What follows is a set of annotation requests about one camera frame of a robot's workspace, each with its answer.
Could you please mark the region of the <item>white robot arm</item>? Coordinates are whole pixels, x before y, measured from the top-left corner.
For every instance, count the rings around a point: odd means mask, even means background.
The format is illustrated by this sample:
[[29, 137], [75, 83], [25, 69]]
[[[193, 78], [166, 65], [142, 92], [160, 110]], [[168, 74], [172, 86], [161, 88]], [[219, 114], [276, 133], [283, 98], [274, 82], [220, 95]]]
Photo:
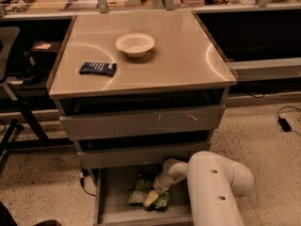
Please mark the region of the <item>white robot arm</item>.
[[235, 198], [247, 195], [254, 187], [248, 167], [208, 151], [194, 153], [188, 162], [169, 158], [143, 205], [149, 207], [184, 179], [194, 226], [245, 226]]

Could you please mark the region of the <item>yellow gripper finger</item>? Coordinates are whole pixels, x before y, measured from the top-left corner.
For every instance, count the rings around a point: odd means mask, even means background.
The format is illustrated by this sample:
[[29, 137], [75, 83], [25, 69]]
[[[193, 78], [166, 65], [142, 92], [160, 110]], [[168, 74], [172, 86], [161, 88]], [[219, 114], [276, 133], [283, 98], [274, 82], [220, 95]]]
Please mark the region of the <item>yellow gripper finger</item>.
[[159, 197], [159, 193], [156, 190], [151, 190], [144, 200], [143, 205], [149, 207], [153, 202], [155, 202]]

